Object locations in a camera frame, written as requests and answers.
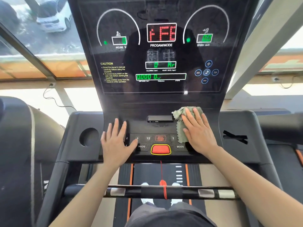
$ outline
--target white car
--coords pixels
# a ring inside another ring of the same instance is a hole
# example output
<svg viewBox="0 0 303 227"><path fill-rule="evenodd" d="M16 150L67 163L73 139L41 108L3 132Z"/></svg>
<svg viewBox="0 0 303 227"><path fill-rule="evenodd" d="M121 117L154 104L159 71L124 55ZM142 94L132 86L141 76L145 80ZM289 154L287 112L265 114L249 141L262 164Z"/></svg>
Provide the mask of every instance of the white car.
<svg viewBox="0 0 303 227"><path fill-rule="evenodd" d="M45 32L61 32L71 28L71 9L67 0L43 0L37 24Z"/></svg>

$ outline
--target shoe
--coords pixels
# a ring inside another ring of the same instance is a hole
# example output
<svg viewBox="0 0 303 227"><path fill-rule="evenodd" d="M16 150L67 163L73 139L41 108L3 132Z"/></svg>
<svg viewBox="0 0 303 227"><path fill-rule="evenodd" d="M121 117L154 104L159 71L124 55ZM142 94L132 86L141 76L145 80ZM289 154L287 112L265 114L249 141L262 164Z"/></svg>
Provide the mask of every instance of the shoe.
<svg viewBox="0 0 303 227"><path fill-rule="evenodd" d="M142 183L142 186L148 186L148 183ZM154 200L152 198L141 198L141 201L143 204L145 204L146 202L150 202L152 204L154 204Z"/></svg>
<svg viewBox="0 0 303 227"><path fill-rule="evenodd" d="M181 186L179 183L173 183L172 186ZM183 200L182 199L172 199L172 202L171 204L176 204L178 202L182 202Z"/></svg>

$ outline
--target car wheel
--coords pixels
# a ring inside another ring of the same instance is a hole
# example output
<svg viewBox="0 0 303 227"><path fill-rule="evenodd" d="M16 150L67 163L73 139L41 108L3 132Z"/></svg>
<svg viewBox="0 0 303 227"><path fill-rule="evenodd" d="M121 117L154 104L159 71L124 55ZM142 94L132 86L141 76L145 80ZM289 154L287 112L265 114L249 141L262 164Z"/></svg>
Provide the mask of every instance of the car wheel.
<svg viewBox="0 0 303 227"><path fill-rule="evenodd" d="M66 30L70 30L71 23L69 22L69 20L67 18L65 18L65 25L66 25Z"/></svg>

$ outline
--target stop start button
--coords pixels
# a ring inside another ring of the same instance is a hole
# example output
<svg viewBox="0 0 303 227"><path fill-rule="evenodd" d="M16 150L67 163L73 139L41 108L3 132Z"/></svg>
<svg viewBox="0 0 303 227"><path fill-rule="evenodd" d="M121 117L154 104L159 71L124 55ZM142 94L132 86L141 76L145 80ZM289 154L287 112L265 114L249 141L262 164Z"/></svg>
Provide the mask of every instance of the stop start button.
<svg viewBox="0 0 303 227"><path fill-rule="evenodd" d="M154 144L151 147L151 154L153 155L170 155L171 152L168 144Z"/></svg>

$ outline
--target screen glass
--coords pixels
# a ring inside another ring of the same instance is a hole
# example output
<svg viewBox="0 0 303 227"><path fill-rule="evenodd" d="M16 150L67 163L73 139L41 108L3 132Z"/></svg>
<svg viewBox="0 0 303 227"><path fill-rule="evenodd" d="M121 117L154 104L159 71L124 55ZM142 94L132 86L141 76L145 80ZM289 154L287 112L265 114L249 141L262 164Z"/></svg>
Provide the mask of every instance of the screen glass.
<svg viewBox="0 0 303 227"><path fill-rule="evenodd" d="M220 92L249 0L79 2L104 94Z"/></svg>

